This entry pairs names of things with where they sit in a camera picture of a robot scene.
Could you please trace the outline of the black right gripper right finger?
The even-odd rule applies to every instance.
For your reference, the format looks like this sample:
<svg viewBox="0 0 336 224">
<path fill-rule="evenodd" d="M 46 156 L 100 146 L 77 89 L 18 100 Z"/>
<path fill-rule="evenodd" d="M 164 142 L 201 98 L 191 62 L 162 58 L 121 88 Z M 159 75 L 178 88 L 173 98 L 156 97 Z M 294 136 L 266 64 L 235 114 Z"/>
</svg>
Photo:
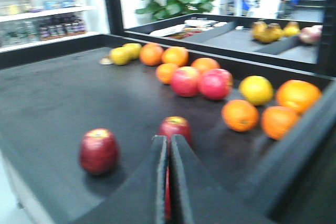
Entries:
<svg viewBox="0 0 336 224">
<path fill-rule="evenodd" d="M 271 223 L 223 188 L 182 135 L 170 141 L 170 194 L 174 223 Z"/>
</svg>

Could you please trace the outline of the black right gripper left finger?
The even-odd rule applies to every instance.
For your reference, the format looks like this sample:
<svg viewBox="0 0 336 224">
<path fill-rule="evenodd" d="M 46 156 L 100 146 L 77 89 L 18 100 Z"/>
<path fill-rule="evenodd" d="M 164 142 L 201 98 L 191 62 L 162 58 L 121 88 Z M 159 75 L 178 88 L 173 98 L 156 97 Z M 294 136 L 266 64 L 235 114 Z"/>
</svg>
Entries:
<svg viewBox="0 0 336 224">
<path fill-rule="evenodd" d="M 134 173 L 73 223 L 165 223 L 167 138 L 155 135 Z"/>
</svg>

